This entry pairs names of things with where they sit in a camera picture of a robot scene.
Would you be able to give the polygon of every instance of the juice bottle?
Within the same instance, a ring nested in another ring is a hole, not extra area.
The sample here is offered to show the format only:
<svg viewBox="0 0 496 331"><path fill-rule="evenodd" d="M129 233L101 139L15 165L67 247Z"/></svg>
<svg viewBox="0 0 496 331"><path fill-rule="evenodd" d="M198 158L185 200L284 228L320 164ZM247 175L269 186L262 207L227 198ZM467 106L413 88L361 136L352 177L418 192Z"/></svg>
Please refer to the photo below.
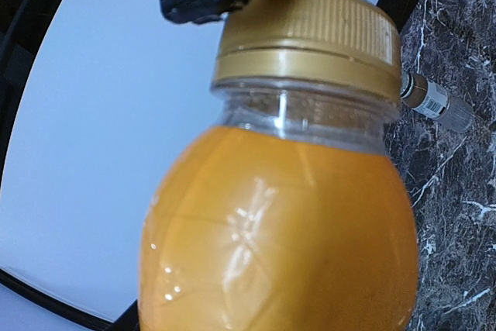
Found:
<svg viewBox="0 0 496 331"><path fill-rule="evenodd" d="M252 0L224 29L217 126L176 161L143 231L142 331L401 330L415 221L384 149L401 64L361 0Z"/></svg>

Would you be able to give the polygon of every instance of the clear plastic bottle neck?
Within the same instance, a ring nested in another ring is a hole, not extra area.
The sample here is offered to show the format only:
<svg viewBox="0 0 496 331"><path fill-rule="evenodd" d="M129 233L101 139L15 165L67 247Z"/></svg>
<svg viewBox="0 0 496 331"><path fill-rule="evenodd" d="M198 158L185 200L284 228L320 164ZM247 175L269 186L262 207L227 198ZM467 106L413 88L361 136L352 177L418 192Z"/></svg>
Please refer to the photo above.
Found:
<svg viewBox="0 0 496 331"><path fill-rule="evenodd" d="M384 124L398 108L344 88L300 81L230 81L217 84L225 106L221 125L281 139L363 153L386 154Z"/></svg>

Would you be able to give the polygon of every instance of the dark marble table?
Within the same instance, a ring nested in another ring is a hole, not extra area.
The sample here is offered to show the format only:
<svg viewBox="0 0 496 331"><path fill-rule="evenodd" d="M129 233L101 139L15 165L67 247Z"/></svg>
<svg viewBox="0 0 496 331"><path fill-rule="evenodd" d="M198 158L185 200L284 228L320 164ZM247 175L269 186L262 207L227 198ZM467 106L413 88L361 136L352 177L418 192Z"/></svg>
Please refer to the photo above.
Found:
<svg viewBox="0 0 496 331"><path fill-rule="evenodd" d="M412 198L420 275L408 330L496 329L496 0L421 0L404 67L474 107L459 135L403 108L387 146Z"/></svg>

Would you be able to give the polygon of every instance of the small vial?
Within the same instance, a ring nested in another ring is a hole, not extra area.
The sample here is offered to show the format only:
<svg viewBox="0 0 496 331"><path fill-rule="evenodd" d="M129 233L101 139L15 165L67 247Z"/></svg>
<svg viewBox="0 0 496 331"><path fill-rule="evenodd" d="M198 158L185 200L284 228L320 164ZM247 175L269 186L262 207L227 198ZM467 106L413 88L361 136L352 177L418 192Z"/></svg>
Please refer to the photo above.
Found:
<svg viewBox="0 0 496 331"><path fill-rule="evenodd" d="M474 122L474 111L464 100L419 74L403 73L400 97L409 108L454 132L463 133Z"/></svg>

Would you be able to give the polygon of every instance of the bottle cap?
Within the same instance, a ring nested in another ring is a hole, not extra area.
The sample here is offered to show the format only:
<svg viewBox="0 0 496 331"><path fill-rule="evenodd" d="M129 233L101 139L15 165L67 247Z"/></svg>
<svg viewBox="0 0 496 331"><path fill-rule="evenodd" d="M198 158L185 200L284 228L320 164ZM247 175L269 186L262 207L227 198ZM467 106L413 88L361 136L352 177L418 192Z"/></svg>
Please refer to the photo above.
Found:
<svg viewBox="0 0 496 331"><path fill-rule="evenodd" d="M399 105L400 37L364 0L250 0L226 21L212 87L240 78L350 87Z"/></svg>

